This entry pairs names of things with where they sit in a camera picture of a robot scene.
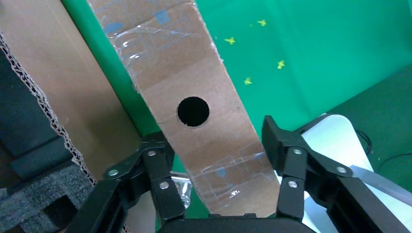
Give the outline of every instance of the metal screw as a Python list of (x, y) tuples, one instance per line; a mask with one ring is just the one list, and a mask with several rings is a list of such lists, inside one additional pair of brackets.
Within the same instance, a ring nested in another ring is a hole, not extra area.
[(338, 172), (340, 173), (347, 173), (347, 170), (341, 166), (337, 167), (336, 170), (338, 170)]
[(190, 198), (187, 196), (180, 196), (180, 198), (182, 199), (183, 206), (187, 209), (190, 206)]
[(291, 188), (297, 188), (297, 183), (296, 183), (295, 181), (289, 181), (289, 182), (288, 182), (288, 185), (289, 185)]
[(109, 171), (109, 176), (115, 176), (119, 173), (119, 171), (117, 171), (116, 169), (110, 170)]
[(167, 189), (169, 187), (169, 183), (167, 183), (166, 181), (163, 181), (162, 183), (160, 183), (159, 186), (161, 189)]

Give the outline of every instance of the green floor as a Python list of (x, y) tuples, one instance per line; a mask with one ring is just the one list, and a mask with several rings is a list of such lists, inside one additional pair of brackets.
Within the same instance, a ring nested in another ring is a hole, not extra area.
[[(329, 113), (346, 116), (372, 142), (374, 171), (412, 192), (412, 64)], [(363, 147), (366, 140), (360, 139)]]
[[(62, 2), (137, 128), (156, 131), (86, 0)], [(412, 63), (408, 0), (197, 4), (259, 135), (264, 115), (285, 129), (298, 128)], [(282, 60), (285, 66), (278, 69)], [(183, 170), (179, 162), (174, 168)], [(206, 215), (193, 193), (187, 216)]]

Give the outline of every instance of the cardboard panel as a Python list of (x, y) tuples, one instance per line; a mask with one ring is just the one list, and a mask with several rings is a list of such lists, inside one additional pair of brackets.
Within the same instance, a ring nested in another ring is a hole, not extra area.
[[(88, 2), (207, 208), (274, 213), (279, 183), (195, 3)], [(191, 97), (194, 125), (177, 114)]]
[(100, 179), (136, 151), (140, 137), (87, 44), (58, 0), (2, 1), (0, 10), (0, 30), (27, 72), (25, 84), (79, 155), (76, 162)]

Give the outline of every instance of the corrugated cardboard edge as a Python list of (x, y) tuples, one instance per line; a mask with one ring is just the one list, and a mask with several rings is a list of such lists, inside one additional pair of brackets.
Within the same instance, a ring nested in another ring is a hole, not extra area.
[[(91, 185), (95, 186), (97, 181), (93, 177), (93, 175), (90, 173), (88, 168), (86, 167), (86, 164), (84, 162), (82, 153), (73, 145), (73, 143), (71, 142), (71, 139), (69, 137), (69, 134), (64, 129), (64, 127), (59, 124), (58, 118), (57, 118), (56, 114), (53, 112), (52, 108), (50, 107), (50, 104), (47, 101), (47, 97), (44, 94), (44, 92), (34, 82), (34, 80), (24, 70), (24, 68), (20, 65), (18, 60), (11, 53), (10, 48), (8, 47), (7, 43), (4, 40), (3, 32), (0, 32), (0, 49), (6, 55), (7, 60), (10, 62), (10, 65), (11, 65), (13, 71), (17, 74), (17, 76), (20, 78), (20, 80), (26, 85), (26, 87), (29, 89), (31, 94), (36, 97), (37, 103), (40, 106), (40, 108), (43, 110), (43, 112), (46, 115), (47, 119), (49, 120), (51, 128), (59, 136), (64, 138), (66, 149), (68, 149), (70, 151), (70, 153), (73, 155), (72, 161), (74, 163), (76, 163), (78, 166), (80, 166), (81, 171), (84, 173), (84, 175), (90, 181)], [(123, 231), (125, 233), (131, 233), (131, 231), (128, 229), (128, 227), (126, 225), (123, 226)]]
[(56, 129), (69, 135), (66, 146), (76, 147), (82, 171), (93, 183), (102, 179), (140, 137), (81, 34), (59, 0), (2, 1), (0, 11), (15, 71), (30, 90), (41, 88), (40, 107), (52, 126), (64, 127)]

